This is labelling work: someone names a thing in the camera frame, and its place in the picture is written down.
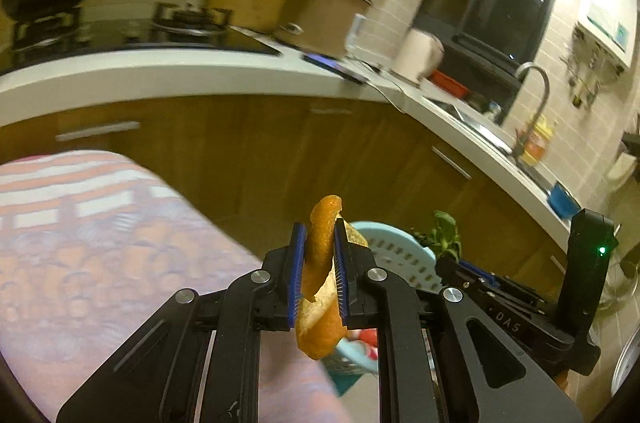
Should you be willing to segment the light blue plastic basket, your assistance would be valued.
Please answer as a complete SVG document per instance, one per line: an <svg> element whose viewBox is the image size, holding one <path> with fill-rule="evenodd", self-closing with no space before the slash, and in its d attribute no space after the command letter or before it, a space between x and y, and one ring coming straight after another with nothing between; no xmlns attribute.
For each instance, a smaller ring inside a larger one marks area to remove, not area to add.
<svg viewBox="0 0 640 423"><path fill-rule="evenodd" d="M371 373L390 382L382 388L385 396L398 394L411 381L421 382L422 391L432 395L435 366L425 319L442 288L434 253L399 228L344 219L335 225L334 253L344 322L358 334L378 331L378 345L345 337L323 360L337 392L344 395Z"/></svg>

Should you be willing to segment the blue sponge dish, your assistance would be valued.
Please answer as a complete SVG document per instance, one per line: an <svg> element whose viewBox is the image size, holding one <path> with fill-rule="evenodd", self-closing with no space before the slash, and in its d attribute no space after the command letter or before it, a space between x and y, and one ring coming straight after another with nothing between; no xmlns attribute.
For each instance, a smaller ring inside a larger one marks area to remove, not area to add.
<svg viewBox="0 0 640 423"><path fill-rule="evenodd" d="M555 213L562 221L567 221L576 215L582 207L568 191L568 189L562 185L559 180L555 182L547 196L547 203L550 209Z"/></svg>

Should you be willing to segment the yellow dish soap bottle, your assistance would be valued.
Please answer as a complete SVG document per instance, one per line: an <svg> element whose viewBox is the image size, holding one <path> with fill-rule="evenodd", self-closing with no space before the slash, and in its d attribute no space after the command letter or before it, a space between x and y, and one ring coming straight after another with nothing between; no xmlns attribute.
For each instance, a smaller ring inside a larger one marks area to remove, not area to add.
<svg viewBox="0 0 640 423"><path fill-rule="evenodd" d="M524 152L520 161L529 166L535 166L539 163L549 148L557 126L557 120L549 120L544 114L541 114L524 144Z"/></svg>

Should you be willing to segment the patterned pink tablecloth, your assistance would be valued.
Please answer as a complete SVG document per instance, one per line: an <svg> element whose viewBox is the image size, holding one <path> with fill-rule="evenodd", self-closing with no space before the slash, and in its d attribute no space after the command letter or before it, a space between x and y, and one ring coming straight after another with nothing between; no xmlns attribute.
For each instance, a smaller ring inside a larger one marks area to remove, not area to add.
<svg viewBox="0 0 640 423"><path fill-rule="evenodd" d="M2 165L1 353L47 419L176 291L219 291L258 267L120 154Z"/></svg>

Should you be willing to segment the red tray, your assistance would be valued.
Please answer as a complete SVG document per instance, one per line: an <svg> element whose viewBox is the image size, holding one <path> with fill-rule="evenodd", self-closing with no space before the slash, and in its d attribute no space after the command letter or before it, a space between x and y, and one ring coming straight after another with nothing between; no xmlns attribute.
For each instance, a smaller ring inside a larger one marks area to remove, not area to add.
<svg viewBox="0 0 640 423"><path fill-rule="evenodd" d="M468 87L465 87L455 79L450 78L450 76L447 76L447 74L442 73L442 71L435 70L428 77L428 79L435 86L439 87L441 90L445 91L446 93L458 99L464 99L468 97L470 94L470 90Z"/></svg>

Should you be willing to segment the white electric kettle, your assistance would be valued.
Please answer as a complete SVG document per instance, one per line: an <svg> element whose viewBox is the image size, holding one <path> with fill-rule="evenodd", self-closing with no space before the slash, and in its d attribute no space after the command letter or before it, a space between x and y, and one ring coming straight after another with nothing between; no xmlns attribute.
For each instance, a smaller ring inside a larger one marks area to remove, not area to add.
<svg viewBox="0 0 640 423"><path fill-rule="evenodd" d="M435 35L411 28L390 66L390 72L419 85L438 68L444 53L444 46Z"/></svg>

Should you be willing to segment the smartphone on counter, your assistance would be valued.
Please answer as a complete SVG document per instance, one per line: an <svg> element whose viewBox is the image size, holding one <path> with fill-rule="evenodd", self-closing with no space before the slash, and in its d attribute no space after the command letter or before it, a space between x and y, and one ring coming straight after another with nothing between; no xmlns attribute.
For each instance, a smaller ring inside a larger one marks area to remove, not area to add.
<svg viewBox="0 0 640 423"><path fill-rule="evenodd" d="M363 85L368 83L368 79L365 76L355 72L354 70L350 70L346 68L338 61L332 58L324 57L317 54L303 54L303 61L308 62L308 64L317 66L326 71L330 71L337 76L341 76L344 80L347 80L352 83L356 83L358 85Z"/></svg>

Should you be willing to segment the white water heater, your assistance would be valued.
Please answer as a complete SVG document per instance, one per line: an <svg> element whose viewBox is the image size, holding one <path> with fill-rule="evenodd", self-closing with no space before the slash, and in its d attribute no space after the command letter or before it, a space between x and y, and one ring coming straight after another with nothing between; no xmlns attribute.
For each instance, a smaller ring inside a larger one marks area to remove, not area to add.
<svg viewBox="0 0 640 423"><path fill-rule="evenodd" d="M577 27L626 71L634 58L637 13L637 0L579 0Z"/></svg>

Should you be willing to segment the brown rice cooker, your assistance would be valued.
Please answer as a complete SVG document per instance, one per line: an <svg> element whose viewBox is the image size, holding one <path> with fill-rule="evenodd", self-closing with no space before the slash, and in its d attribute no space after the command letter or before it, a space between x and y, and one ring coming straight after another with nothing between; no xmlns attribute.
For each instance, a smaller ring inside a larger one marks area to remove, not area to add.
<svg viewBox="0 0 640 423"><path fill-rule="evenodd" d="M307 53L343 58L371 0L285 0L272 36Z"/></svg>

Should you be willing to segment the black gas stove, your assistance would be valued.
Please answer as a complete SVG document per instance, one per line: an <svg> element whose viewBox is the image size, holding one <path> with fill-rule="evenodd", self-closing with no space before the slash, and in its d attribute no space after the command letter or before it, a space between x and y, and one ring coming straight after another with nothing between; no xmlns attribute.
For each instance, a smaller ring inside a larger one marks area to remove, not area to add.
<svg viewBox="0 0 640 423"><path fill-rule="evenodd" d="M278 56L275 48L231 27L225 8L156 3L149 19L85 21L81 9L14 24L1 52L3 74L57 59L119 50L193 48Z"/></svg>

